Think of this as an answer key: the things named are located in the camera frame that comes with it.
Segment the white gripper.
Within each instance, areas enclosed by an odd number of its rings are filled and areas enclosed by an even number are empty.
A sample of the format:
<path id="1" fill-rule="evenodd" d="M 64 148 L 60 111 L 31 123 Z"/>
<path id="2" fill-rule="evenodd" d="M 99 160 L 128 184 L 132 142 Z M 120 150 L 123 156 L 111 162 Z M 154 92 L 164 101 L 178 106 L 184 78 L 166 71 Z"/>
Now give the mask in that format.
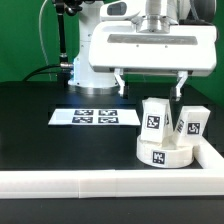
<path id="1" fill-rule="evenodd" d="M 177 75 L 170 99 L 179 101 L 188 75 L 207 76 L 217 62 L 216 27 L 187 21 L 189 11 L 185 1 L 115 1 L 103 5 L 89 48 L 91 67 L 97 72 L 114 71 L 122 98 L 128 97 L 124 72 Z"/>

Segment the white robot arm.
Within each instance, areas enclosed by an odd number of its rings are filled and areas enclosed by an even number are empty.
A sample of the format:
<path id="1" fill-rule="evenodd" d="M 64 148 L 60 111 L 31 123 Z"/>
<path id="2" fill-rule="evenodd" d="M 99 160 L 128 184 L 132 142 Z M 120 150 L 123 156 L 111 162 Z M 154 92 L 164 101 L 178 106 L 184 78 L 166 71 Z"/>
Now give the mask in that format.
<path id="1" fill-rule="evenodd" d="M 216 66 L 217 0 L 52 0 L 60 67 L 87 94 L 127 94 L 125 74 L 175 76 L 173 99 L 190 76 Z"/>

